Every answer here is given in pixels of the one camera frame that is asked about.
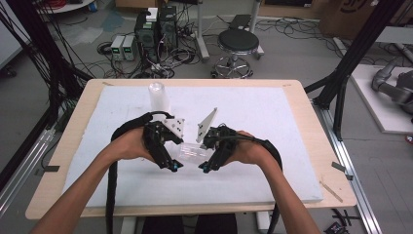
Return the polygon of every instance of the stool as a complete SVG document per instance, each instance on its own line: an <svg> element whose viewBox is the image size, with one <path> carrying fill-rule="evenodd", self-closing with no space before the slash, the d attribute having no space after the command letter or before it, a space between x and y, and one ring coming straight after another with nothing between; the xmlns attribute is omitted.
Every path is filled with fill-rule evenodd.
<svg viewBox="0 0 413 234"><path fill-rule="evenodd" d="M218 46L230 57L220 58L210 72L212 78L218 75L224 78L245 78L252 75L249 63L239 56L255 53L259 46L258 38L249 31L228 29L218 36Z"/></svg>

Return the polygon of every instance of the white paper sheet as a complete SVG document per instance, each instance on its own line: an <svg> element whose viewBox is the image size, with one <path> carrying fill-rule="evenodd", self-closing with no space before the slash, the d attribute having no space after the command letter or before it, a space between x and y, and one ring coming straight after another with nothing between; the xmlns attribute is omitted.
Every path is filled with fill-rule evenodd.
<svg viewBox="0 0 413 234"><path fill-rule="evenodd" d="M166 87L172 113L185 119L184 141L196 143L198 123L214 108L212 126L226 124L268 139L280 152L284 174L304 202L322 200L319 182L281 88ZM150 111L147 87L105 87L82 142L73 157L64 190L85 170L94 156L109 143L113 132L126 121ZM172 158L179 146L169 143ZM232 163L204 174L194 161L177 173L160 170L151 162L120 161L117 206L274 202L268 182L256 166ZM104 207L107 176L88 207Z"/></svg>

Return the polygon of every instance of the stool base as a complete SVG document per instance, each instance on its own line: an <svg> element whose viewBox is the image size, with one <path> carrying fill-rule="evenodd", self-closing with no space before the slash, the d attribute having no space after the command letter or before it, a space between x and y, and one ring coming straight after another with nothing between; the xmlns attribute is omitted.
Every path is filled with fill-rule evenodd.
<svg viewBox="0 0 413 234"><path fill-rule="evenodd" d="M245 79L253 74L249 63L236 55L220 58L211 71L212 78L218 75L228 79Z"/></svg>

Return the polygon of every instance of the hand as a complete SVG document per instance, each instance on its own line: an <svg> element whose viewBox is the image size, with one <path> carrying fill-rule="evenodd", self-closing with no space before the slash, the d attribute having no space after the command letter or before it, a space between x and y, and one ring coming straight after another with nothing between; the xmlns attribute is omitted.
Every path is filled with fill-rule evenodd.
<svg viewBox="0 0 413 234"><path fill-rule="evenodd" d="M250 133L245 131L238 131L240 135L253 137ZM241 139L238 141L237 147L233 155L225 162L225 165L239 161L244 164L256 164L260 166L265 158L272 158L273 156L261 144L251 140Z"/></svg>
<svg viewBox="0 0 413 234"><path fill-rule="evenodd" d="M110 142L102 152L107 153L113 161L121 159L146 158L154 162L143 142L143 128L129 130Z"/></svg>

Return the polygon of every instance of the cardboard box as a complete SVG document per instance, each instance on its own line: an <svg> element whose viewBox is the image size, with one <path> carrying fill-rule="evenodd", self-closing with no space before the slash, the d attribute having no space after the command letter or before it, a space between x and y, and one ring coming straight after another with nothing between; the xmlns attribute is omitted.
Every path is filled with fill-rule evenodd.
<svg viewBox="0 0 413 234"><path fill-rule="evenodd" d="M373 0L333 0L319 21L324 36L355 39L376 5Z"/></svg>
<svg viewBox="0 0 413 234"><path fill-rule="evenodd" d="M155 8L162 7L164 0L116 0L117 8Z"/></svg>

